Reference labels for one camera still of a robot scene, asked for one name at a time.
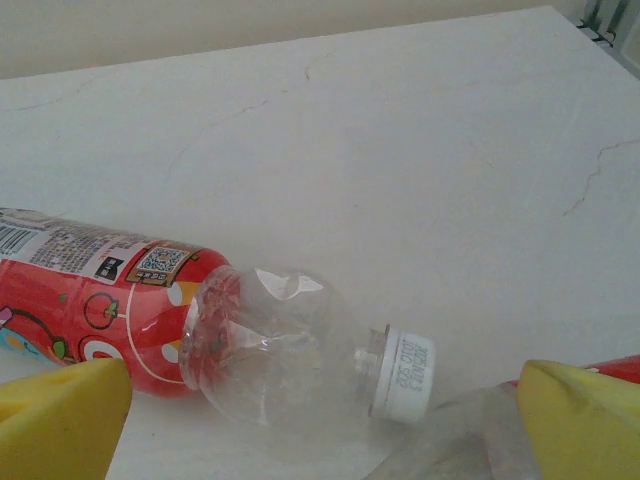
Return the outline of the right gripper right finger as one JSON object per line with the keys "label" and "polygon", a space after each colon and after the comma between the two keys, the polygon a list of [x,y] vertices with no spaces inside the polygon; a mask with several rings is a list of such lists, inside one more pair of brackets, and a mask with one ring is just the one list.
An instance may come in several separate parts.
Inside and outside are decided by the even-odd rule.
{"label": "right gripper right finger", "polygon": [[587,367],[529,360],[520,415],[544,479],[639,477],[639,360]]}

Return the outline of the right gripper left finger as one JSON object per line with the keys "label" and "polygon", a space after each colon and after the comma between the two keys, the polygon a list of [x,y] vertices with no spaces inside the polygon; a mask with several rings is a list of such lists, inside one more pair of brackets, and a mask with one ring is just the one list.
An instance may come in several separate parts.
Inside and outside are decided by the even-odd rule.
{"label": "right gripper left finger", "polygon": [[3,479],[104,479],[132,401],[125,363],[97,359],[1,385]]}

